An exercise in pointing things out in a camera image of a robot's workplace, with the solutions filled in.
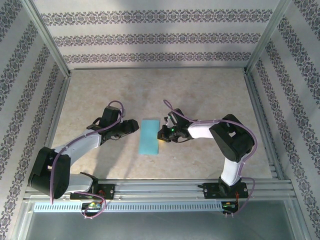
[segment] purple cable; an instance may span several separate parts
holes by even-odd
[[[188,120],[189,122],[192,122],[192,123],[200,123],[200,124],[211,124],[211,123],[220,123],[220,122],[222,122],[222,123],[228,123],[228,124],[233,124],[233,125],[239,126],[239,127],[243,128],[244,130],[246,130],[246,131],[251,135],[251,137],[253,138],[253,141],[254,141],[253,150],[250,152],[250,154],[249,154],[248,156],[246,156],[246,157],[242,160],[242,164],[241,164],[241,166],[240,166],[240,168],[239,168],[239,173],[238,173],[238,175],[239,175],[240,178],[252,180],[253,185],[252,185],[252,189],[251,189],[251,191],[250,191],[247,199],[246,199],[245,202],[243,203],[242,207],[241,207],[236,213],[233,214],[233,215],[237,215],[237,214],[247,205],[249,199],[250,199],[251,196],[252,196],[252,193],[253,193],[254,190],[255,190],[255,186],[256,186],[256,182],[255,182],[255,180],[254,180],[252,177],[242,177],[242,176],[241,176],[241,172],[242,172],[242,169],[243,169],[243,167],[244,167],[245,162],[246,162],[249,158],[251,158],[251,156],[252,156],[253,154],[255,154],[255,152],[256,152],[256,150],[257,150],[257,148],[258,148],[258,141],[257,141],[257,138],[256,138],[255,134],[254,134],[249,128],[247,128],[246,126],[244,126],[244,125],[242,125],[242,124],[240,124],[240,123],[238,123],[238,122],[235,122],[235,121],[230,121],[230,120],[225,120],[225,119],[215,119],[215,120],[206,120],[206,121],[192,120],[191,118],[186,117],[186,116],[180,114],[179,112],[175,111],[174,108],[172,107],[171,103],[170,103],[168,100],[164,99],[163,102],[164,102],[164,104],[165,104],[169,109],[171,109],[175,114],[177,114],[178,116],[180,116],[180,117]]]
[[[92,132],[89,132],[87,133],[86,135],[81,135],[75,139],[73,139],[71,142],[69,142],[68,144],[66,144],[59,152],[58,154],[55,156],[54,160],[53,160],[53,163],[52,163],[52,168],[51,168],[51,175],[50,175],[50,203],[51,205],[54,204],[54,180],[55,180],[55,170],[56,170],[56,164],[57,164],[57,160],[58,158],[61,156],[61,154],[68,148],[70,147],[72,144],[74,144],[75,142],[79,141],[80,139],[83,139],[87,136],[90,136],[92,134],[96,134],[96,133],[99,133],[99,132],[102,132],[102,131],[105,131],[105,130],[108,130],[112,127],[114,127],[116,124],[118,124],[123,115],[124,115],[124,105],[118,101],[118,100],[113,100],[111,102],[109,102],[108,106],[110,106],[110,104],[113,104],[113,103],[118,103],[121,105],[121,115],[120,117],[117,119],[117,121],[115,121],[113,124],[105,127],[105,128],[102,128],[102,129],[99,129],[99,130],[96,130],[96,131],[92,131]]]
[[[103,203],[103,207],[100,209],[100,211],[98,211],[95,215],[93,216],[87,216],[86,213],[88,211],[88,207],[82,212],[82,215],[85,217],[85,218],[88,218],[88,219],[93,219],[95,217],[98,217],[100,214],[102,214],[105,210],[106,210],[106,207],[107,207],[107,202],[105,200],[105,198],[103,196],[100,196],[100,195],[97,195],[97,194],[93,194],[93,193],[88,193],[88,192],[83,192],[83,191],[75,191],[74,192],[75,194],[82,194],[82,195],[88,195],[88,196],[94,196],[94,197],[97,197],[97,198],[100,198],[102,199]]]

